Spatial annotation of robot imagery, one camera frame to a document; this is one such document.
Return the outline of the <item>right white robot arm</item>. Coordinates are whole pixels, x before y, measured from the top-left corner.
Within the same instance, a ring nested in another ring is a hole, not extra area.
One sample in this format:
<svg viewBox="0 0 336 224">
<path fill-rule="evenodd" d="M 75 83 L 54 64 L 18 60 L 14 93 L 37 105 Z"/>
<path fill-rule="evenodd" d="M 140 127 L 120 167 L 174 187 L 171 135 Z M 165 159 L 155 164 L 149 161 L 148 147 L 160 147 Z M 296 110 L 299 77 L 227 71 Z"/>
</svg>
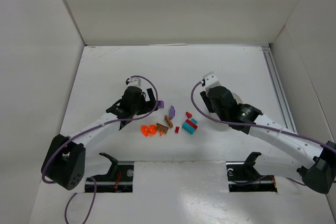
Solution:
<svg viewBox="0 0 336 224">
<path fill-rule="evenodd" d="M 335 143 L 322 143 L 287 129 L 270 119 L 258 108 L 238 103 L 232 93 L 218 82 L 203 85 L 200 93 L 209 113 L 215 113 L 215 122 L 233 130 L 258 138 L 291 156 L 290 160 L 252 152 L 243 166 L 258 178 L 266 175 L 299 179 L 310 189 L 329 193 L 335 181 Z"/>
</svg>

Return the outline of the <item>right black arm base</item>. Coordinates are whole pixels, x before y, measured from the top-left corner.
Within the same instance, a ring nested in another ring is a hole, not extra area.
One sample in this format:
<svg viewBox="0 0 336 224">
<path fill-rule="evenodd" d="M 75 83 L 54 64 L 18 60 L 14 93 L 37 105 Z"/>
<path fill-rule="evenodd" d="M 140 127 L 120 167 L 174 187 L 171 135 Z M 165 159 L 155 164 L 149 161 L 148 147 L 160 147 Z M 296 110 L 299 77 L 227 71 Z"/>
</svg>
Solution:
<svg viewBox="0 0 336 224">
<path fill-rule="evenodd" d="M 245 161 L 226 163 L 230 193 L 277 192 L 273 175 L 261 175 L 254 168 L 260 152 L 252 152 Z"/>
</svg>

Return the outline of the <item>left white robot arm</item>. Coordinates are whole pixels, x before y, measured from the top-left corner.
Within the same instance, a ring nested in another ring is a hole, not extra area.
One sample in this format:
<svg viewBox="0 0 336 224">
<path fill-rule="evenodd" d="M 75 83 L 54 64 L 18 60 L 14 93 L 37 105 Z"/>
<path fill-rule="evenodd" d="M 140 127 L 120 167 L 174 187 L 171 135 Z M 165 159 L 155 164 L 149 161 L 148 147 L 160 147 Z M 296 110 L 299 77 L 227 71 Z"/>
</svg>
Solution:
<svg viewBox="0 0 336 224">
<path fill-rule="evenodd" d="M 73 136 L 56 135 L 51 141 L 41 167 L 41 178 L 46 184 L 57 184 L 72 190 L 88 171 L 87 150 L 108 136 L 119 132 L 132 121 L 151 115 L 158 107 L 158 91 L 155 87 L 143 90 L 129 86 L 123 96 L 86 129 Z"/>
</svg>

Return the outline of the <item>white divided round container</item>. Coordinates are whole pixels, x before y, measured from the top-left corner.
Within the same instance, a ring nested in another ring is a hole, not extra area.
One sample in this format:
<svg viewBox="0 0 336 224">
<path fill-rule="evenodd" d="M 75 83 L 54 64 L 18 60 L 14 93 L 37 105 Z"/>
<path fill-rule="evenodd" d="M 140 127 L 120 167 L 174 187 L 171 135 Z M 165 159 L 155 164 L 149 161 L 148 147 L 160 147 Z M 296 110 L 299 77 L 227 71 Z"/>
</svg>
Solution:
<svg viewBox="0 0 336 224">
<path fill-rule="evenodd" d="M 239 110 L 239 104 L 232 93 L 224 87 L 209 90 L 207 94 L 214 113 L 221 121 L 237 122 L 235 116 Z"/>
</svg>

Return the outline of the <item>small brown lego plate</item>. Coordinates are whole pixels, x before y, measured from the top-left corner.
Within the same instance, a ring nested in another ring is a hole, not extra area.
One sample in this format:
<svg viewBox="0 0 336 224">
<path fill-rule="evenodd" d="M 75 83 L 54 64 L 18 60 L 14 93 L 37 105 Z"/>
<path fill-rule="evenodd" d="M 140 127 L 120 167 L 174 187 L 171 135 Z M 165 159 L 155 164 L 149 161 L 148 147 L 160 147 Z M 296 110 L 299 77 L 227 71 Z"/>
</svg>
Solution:
<svg viewBox="0 0 336 224">
<path fill-rule="evenodd" d="M 171 119 L 169 118 L 168 115 L 164 116 L 164 120 L 167 123 L 167 125 L 169 126 L 169 128 L 173 128 L 173 123 L 172 123 L 172 121 L 171 121 Z"/>
</svg>

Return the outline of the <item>purple curved lego piece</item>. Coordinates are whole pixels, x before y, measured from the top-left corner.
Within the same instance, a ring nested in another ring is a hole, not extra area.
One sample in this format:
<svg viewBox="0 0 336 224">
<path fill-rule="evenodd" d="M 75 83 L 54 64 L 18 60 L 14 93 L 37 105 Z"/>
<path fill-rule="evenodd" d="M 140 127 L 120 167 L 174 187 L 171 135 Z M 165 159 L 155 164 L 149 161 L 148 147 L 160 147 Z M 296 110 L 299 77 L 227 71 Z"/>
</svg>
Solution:
<svg viewBox="0 0 336 224">
<path fill-rule="evenodd" d="M 169 119 L 172 120 L 175 117 L 175 107 L 171 106 L 169 110 Z"/>
</svg>

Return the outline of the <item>purple lego block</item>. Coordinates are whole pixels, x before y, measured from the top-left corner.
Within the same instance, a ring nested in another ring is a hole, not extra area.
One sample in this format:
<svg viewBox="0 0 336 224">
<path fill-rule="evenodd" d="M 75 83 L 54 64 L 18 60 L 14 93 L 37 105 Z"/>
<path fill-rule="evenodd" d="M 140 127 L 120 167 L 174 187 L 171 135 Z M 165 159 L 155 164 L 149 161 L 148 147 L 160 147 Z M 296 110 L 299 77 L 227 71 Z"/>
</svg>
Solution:
<svg viewBox="0 0 336 224">
<path fill-rule="evenodd" d="M 159 101 L 157 102 L 157 108 L 158 108 L 158 109 L 163 109 L 163 108 L 164 108 L 164 101 L 160 101 L 160 100 L 159 100 Z"/>
</svg>

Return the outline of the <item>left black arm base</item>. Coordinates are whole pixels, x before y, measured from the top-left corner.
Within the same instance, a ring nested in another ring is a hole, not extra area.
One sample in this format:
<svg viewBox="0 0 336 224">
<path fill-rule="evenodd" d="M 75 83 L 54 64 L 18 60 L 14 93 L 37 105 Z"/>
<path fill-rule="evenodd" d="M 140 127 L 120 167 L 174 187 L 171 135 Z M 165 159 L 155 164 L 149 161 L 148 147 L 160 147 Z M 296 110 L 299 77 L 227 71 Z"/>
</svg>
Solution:
<svg viewBox="0 0 336 224">
<path fill-rule="evenodd" d="M 107 153 L 99 153 L 85 163 L 85 192 L 133 192 L 134 162 L 119 161 Z"/>
</svg>

